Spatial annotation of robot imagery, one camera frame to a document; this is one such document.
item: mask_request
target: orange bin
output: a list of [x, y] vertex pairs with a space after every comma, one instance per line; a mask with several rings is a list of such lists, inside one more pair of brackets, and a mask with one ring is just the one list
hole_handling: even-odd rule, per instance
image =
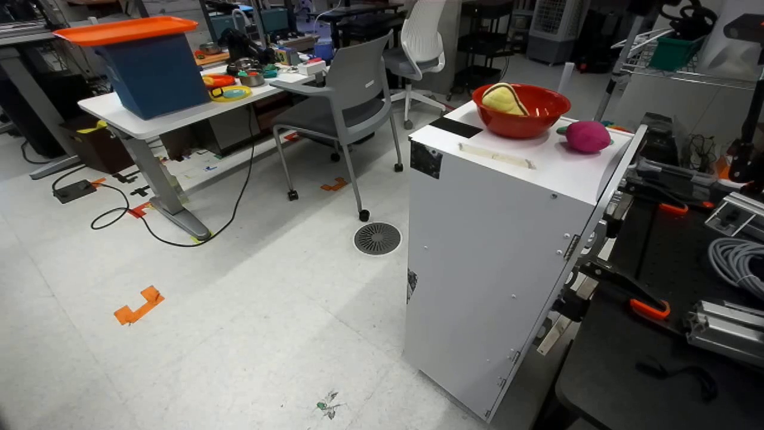
[[183, 17], [149, 17], [61, 28], [57, 37], [93, 47], [122, 106], [150, 120], [210, 101], [185, 39], [197, 27]]
[[61, 39], [85, 46], [85, 47], [103, 47], [103, 46], [119, 46], [119, 44], [137, 44], [149, 39], [166, 39], [197, 32], [197, 21], [159, 15], [147, 19], [124, 19], [124, 21], [109, 21], [95, 27], [76, 27], [76, 28], [61, 28], [55, 32]]

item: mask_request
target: cabinet door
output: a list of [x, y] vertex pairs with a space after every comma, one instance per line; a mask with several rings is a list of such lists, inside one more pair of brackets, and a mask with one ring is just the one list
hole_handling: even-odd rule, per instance
[[406, 355], [491, 421], [592, 209], [452, 156], [411, 180]]

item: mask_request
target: blue bin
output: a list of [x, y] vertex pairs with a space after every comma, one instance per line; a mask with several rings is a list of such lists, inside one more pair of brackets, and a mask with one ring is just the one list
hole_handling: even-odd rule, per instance
[[103, 46], [95, 53], [122, 106], [143, 120], [210, 101], [186, 37]]

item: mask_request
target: white cabinet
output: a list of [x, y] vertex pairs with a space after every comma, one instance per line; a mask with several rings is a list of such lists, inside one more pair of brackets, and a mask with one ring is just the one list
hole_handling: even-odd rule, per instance
[[[474, 103], [449, 120], [483, 126]], [[411, 137], [406, 355], [485, 421], [639, 151], [634, 133], [611, 137], [594, 157], [568, 152], [554, 130], [538, 140]]]

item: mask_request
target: gray office chair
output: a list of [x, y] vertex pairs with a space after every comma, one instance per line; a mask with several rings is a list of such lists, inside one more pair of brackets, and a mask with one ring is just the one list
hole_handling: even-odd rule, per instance
[[433, 101], [429, 94], [411, 89], [411, 81], [424, 81], [425, 75], [438, 75], [448, 66], [445, 41], [438, 32], [445, 11], [445, 0], [418, 0], [405, 21], [401, 47], [387, 50], [387, 69], [408, 78], [406, 89], [395, 94], [392, 101], [405, 101], [405, 126], [411, 130], [411, 101], [425, 103], [435, 109], [448, 109], [445, 103]]
[[349, 167], [355, 193], [359, 203], [359, 218], [368, 223], [371, 213], [363, 209], [359, 180], [351, 160], [349, 145], [377, 132], [386, 121], [392, 126], [392, 140], [400, 156], [395, 164], [398, 173], [405, 170], [400, 132], [392, 118], [387, 75], [382, 53], [387, 47], [389, 34], [368, 44], [349, 46], [337, 50], [333, 69], [328, 72], [328, 87], [296, 87], [296, 84], [272, 84], [277, 89], [309, 96], [309, 101], [289, 108], [272, 121], [275, 144], [282, 156], [282, 164], [289, 183], [289, 201], [296, 201], [294, 182], [288, 167], [285, 149], [279, 133], [294, 130], [307, 137], [333, 140], [345, 156]]

